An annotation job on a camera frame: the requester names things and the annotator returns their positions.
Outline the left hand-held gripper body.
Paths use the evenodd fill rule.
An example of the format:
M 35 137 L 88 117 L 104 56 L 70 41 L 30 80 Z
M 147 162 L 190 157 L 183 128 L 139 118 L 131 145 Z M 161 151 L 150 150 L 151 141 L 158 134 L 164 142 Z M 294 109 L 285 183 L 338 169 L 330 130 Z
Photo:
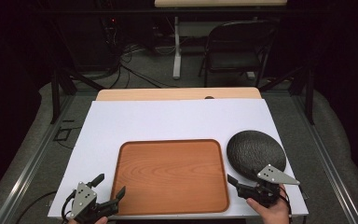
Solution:
M 72 204 L 70 218 L 78 223 L 95 223 L 101 217 L 110 217 L 118 212 L 118 200 L 97 203 L 97 193 L 80 182 Z

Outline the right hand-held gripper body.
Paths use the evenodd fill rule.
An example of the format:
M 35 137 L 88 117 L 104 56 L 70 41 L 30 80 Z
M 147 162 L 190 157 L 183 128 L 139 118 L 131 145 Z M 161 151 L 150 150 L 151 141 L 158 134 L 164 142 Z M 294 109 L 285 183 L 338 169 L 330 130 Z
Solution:
M 271 164 L 268 164 L 259 172 L 248 169 L 243 165 L 241 168 L 247 175 L 255 178 L 256 185 L 254 187 L 250 187 L 236 181 L 237 195 L 243 199 L 251 198 L 267 208 L 274 205 L 280 198 L 280 184 L 300 184 L 298 180 L 290 175 L 287 175 Z

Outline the dark round textured plate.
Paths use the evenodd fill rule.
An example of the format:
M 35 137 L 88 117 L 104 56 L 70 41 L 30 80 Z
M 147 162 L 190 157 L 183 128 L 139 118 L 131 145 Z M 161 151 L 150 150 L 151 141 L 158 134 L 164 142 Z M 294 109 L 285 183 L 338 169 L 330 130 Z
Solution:
M 241 176 L 256 181 L 257 173 L 271 164 L 280 171 L 286 168 L 282 146 L 270 135 L 260 131 L 242 131 L 227 143 L 227 159 Z

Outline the brown wooden tray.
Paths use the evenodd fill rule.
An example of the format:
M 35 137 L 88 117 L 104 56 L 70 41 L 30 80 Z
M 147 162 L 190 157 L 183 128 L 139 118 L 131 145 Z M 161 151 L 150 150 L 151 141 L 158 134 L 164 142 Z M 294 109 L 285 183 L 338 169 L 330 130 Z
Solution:
M 229 208 L 220 144 L 213 139 L 127 142 L 111 195 L 121 216 L 221 213 Z

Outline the person's left hand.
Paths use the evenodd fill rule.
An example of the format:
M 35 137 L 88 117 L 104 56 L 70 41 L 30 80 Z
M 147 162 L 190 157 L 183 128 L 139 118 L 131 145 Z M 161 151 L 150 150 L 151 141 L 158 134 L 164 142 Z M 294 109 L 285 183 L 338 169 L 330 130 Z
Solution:
M 107 217 L 101 217 L 100 219 L 98 219 L 94 224 L 107 224 L 108 222 L 108 218 Z M 80 224 L 77 221 L 75 221 L 74 219 L 70 219 L 67 224 Z

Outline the person's right hand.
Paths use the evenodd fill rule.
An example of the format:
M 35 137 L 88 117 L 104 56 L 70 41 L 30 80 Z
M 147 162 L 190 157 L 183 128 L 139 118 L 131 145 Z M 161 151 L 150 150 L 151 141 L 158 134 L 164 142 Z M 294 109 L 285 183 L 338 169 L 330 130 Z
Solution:
M 284 185 L 280 185 L 280 199 L 270 208 L 259 204 L 252 198 L 246 200 L 247 204 L 262 217 L 264 224 L 289 224 L 289 207 L 286 202 Z

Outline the white table cover board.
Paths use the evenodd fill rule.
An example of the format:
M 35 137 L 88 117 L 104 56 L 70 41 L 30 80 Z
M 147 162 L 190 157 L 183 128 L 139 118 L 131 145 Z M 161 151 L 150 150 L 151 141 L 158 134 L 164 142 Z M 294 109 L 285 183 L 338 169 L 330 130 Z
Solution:
M 99 174 L 98 201 L 110 198 L 120 147 L 130 141 L 213 139 L 225 149 L 244 130 L 281 138 L 263 99 L 95 101 L 91 104 L 48 215 L 59 218 L 80 181 Z

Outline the black folding chair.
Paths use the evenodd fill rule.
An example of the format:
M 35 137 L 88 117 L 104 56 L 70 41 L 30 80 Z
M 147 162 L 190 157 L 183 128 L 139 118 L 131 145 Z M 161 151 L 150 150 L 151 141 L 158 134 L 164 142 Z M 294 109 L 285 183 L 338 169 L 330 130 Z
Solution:
M 278 23 L 271 20 L 230 21 L 213 28 L 199 71 L 199 76 L 204 74 L 204 86 L 210 73 L 254 73 L 257 87 L 277 31 Z

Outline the white-legged background desk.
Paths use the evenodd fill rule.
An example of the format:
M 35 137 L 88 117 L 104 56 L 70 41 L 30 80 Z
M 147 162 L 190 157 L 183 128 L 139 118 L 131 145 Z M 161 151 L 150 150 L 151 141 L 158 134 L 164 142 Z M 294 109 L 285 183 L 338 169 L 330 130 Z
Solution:
M 161 9 L 223 9 L 224 7 L 285 7 L 287 0 L 155 0 L 155 7 Z M 204 37 L 207 36 L 214 27 L 223 22 L 217 21 L 183 21 L 180 17 L 174 17 L 174 41 L 175 54 L 173 63 L 173 79 L 181 77 L 181 37 Z

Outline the dark equipment with red light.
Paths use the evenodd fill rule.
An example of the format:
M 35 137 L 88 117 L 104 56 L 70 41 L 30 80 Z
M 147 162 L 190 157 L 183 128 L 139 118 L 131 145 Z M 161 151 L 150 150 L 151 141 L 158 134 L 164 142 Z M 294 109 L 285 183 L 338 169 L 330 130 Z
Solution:
M 109 18 L 103 18 L 103 28 L 105 31 L 107 43 L 112 48 L 117 48 L 119 46 L 119 41 L 118 41 L 118 30 L 115 24 L 115 20 Z

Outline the aluminium floor rail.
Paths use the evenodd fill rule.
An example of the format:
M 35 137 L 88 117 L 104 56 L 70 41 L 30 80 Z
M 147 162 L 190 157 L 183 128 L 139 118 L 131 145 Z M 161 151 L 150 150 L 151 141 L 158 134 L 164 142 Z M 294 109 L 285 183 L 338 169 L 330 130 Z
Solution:
M 61 224 L 49 217 L 62 176 L 75 146 L 82 118 L 73 110 L 75 96 L 62 98 L 62 113 L 50 123 L 44 102 L 18 155 L 0 184 L 0 224 Z
M 358 224 L 358 210 L 353 203 L 353 200 L 342 181 L 336 166 L 331 160 L 330 155 L 323 143 L 323 140 L 314 124 L 311 124 L 308 117 L 305 114 L 305 106 L 303 105 L 302 99 L 300 96 L 293 96 L 292 100 L 296 106 L 296 110 L 298 111 L 301 119 L 305 123 L 305 126 L 310 133 L 310 136 L 316 145 L 316 154 L 318 159 L 324 168 L 324 173 L 326 174 L 330 185 L 336 195 L 336 198 L 347 218 L 349 224 Z

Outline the black metal frame stand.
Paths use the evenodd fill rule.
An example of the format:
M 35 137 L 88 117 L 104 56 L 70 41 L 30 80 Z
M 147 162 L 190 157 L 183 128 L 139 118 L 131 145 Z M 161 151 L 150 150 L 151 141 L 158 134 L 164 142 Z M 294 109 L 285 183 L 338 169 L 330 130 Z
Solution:
M 50 76 L 52 96 L 52 119 L 50 122 L 51 124 L 54 124 L 61 114 L 60 90 L 63 90 L 64 93 L 68 95 L 75 95 L 77 92 L 77 88 L 72 80 L 72 77 L 77 80 L 80 80 L 81 82 L 92 87 L 96 91 L 103 90 L 102 85 L 97 84 L 96 82 L 92 81 L 87 77 L 84 77 L 73 69 L 70 69 L 68 67 L 55 68 Z
M 307 66 L 300 66 L 287 74 L 275 78 L 272 82 L 259 88 L 260 91 L 272 90 L 275 86 L 291 78 L 292 82 L 288 88 L 291 95 L 299 95 L 305 92 L 304 113 L 308 122 L 313 125 L 313 95 L 314 95 L 314 73 Z

